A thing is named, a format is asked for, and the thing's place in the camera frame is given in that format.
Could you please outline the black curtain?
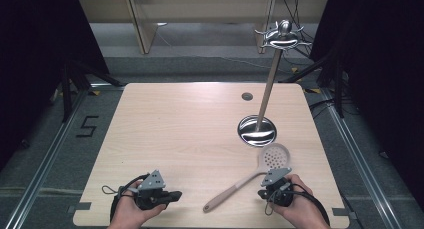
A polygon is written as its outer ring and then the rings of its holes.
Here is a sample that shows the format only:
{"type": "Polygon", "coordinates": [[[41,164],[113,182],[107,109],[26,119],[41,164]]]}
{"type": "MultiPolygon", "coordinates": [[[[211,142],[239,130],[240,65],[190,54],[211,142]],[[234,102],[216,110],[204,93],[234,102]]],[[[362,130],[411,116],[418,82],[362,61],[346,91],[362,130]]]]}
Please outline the black curtain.
{"type": "Polygon", "coordinates": [[[333,51],[356,105],[424,209],[424,0],[328,0],[311,53],[333,51]]]}
{"type": "Polygon", "coordinates": [[[79,0],[0,0],[0,170],[70,61],[109,72],[79,0]]]}

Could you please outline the black tripod stand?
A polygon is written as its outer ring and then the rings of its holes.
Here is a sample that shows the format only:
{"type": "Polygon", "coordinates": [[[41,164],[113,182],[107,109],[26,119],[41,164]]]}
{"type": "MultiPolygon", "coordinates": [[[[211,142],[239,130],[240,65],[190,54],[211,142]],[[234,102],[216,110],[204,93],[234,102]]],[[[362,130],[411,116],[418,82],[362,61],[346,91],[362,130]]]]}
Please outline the black tripod stand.
{"type": "Polygon", "coordinates": [[[344,117],[342,108],[342,91],[343,91],[343,66],[339,59],[339,51],[331,49],[325,56],[317,60],[313,64],[306,67],[300,73],[282,80],[282,83],[294,83],[321,68],[322,71],[318,76],[317,84],[319,87],[328,87],[334,82],[334,103],[335,109],[340,118],[344,117]]]}
{"type": "Polygon", "coordinates": [[[88,81],[86,74],[94,75],[115,87],[125,86],[125,83],[114,79],[107,73],[100,72],[99,70],[82,62],[68,60],[61,69],[61,85],[64,105],[63,121],[67,121],[73,112],[71,85],[75,85],[79,91],[87,91],[91,88],[91,84],[88,81]]]}

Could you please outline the person's right hand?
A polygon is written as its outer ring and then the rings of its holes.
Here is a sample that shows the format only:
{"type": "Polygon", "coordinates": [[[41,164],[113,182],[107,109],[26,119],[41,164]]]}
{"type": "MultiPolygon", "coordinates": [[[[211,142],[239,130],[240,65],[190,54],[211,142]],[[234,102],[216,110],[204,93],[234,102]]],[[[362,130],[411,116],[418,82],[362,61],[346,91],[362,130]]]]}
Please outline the person's right hand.
{"type": "Polygon", "coordinates": [[[272,208],[296,229],[331,229],[318,207],[301,195],[294,195],[288,207],[272,205],[272,208]]]}

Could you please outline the beige slotted spoon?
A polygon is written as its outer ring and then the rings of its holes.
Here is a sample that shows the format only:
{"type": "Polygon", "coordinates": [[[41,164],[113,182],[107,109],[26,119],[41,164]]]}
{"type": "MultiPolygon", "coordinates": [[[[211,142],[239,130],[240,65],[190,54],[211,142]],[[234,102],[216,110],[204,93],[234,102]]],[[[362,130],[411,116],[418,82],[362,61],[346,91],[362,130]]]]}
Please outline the beige slotted spoon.
{"type": "Polygon", "coordinates": [[[203,212],[209,213],[226,199],[228,199],[233,193],[238,191],[243,187],[247,182],[254,179],[259,175],[271,176],[270,179],[265,179],[262,183],[262,186],[268,186],[279,179],[283,178],[289,172],[292,171],[289,166],[290,163],[290,153],[288,149],[280,143],[271,143],[263,147],[258,154],[258,166],[257,168],[247,175],[246,177],[240,179],[234,185],[230,186],[228,189],[224,190],[209,202],[203,206],[203,212]]]}

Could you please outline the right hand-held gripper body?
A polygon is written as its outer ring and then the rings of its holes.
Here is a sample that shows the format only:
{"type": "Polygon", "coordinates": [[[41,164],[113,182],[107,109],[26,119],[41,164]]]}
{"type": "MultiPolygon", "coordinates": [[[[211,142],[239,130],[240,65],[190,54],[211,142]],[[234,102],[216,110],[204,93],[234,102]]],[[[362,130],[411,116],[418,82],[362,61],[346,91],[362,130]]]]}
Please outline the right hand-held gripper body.
{"type": "Polygon", "coordinates": [[[286,178],[286,175],[291,172],[291,168],[270,169],[263,181],[261,182],[261,190],[266,190],[268,193],[267,202],[288,207],[293,200],[293,185],[286,178]]]}

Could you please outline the person's left hand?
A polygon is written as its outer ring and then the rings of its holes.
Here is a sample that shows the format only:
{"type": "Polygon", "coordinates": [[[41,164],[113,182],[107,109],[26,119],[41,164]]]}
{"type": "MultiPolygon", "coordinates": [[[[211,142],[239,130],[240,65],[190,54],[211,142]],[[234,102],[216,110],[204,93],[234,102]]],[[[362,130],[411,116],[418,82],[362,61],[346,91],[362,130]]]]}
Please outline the person's left hand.
{"type": "Polygon", "coordinates": [[[150,210],[141,210],[134,202],[132,192],[126,190],[117,203],[114,216],[107,229],[140,229],[149,219],[167,208],[161,204],[150,210]]]}

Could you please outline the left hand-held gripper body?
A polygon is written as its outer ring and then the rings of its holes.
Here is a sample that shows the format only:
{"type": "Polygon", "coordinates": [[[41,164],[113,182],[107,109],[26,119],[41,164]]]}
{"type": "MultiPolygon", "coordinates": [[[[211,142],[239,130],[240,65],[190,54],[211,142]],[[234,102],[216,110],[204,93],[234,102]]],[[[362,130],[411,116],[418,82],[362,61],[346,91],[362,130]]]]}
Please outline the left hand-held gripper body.
{"type": "Polygon", "coordinates": [[[166,195],[163,188],[165,182],[158,170],[154,170],[136,187],[136,205],[141,210],[150,210],[165,204],[166,195]]]}

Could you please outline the metal utensil hanging rack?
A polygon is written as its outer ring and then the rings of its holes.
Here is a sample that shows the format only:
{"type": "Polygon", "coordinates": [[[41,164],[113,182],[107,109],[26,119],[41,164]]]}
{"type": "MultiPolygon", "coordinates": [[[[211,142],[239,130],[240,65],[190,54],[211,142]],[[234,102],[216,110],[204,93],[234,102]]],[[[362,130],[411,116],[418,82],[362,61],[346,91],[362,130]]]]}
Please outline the metal utensil hanging rack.
{"type": "Polygon", "coordinates": [[[309,46],[308,42],[300,38],[302,30],[302,27],[293,30],[290,21],[282,20],[276,21],[275,26],[270,29],[256,31],[257,34],[262,36],[261,47],[273,48],[274,55],[258,114],[246,116],[237,126],[240,139],[250,146],[264,147],[273,143],[277,138],[277,128],[270,119],[265,117],[265,114],[282,54],[296,49],[299,45],[309,46]]]}

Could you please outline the aluminium floor rail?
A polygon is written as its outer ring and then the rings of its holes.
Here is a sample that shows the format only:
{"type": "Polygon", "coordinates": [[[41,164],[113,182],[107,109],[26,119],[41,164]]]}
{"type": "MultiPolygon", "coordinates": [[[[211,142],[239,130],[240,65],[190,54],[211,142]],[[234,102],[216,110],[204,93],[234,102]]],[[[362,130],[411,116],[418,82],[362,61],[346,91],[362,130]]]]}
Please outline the aluminium floor rail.
{"type": "Polygon", "coordinates": [[[58,98],[0,172],[0,229],[68,229],[109,127],[121,87],[98,84],[58,98]]]}
{"type": "Polygon", "coordinates": [[[329,113],[345,143],[349,154],[359,172],[359,175],[370,194],[371,200],[373,201],[383,223],[388,229],[393,229],[397,225],[397,220],[393,220],[392,210],[390,204],[384,194],[380,184],[377,182],[374,174],[371,171],[368,163],[366,162],[360,148],[354,139],[348,125],[345,120],[341,118],[336,111],[336,108],[332,105],[329,106],[329,113]]]}

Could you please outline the grey tape tab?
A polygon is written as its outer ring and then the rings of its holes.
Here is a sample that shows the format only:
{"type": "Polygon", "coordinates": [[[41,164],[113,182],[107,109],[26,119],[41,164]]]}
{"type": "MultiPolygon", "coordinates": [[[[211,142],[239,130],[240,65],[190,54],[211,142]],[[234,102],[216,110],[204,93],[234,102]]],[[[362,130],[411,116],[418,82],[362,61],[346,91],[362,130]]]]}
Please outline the grey tape tab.
{"type": "Polygon", "coordinates": [[[354,211],[348,210],[346,208],[333,208],[332,212],[334,216],[347,216],[351,220],[357,219],[357,214],[354,211]]]}
{"type": "Polygon", "coordinates": [[[69,214],[73,214],[78,210],[89,210],[91,207],[91,203],[90,202],[80,202],[76,205],[71,205],[68,207],[67,212],[69,214]]]}

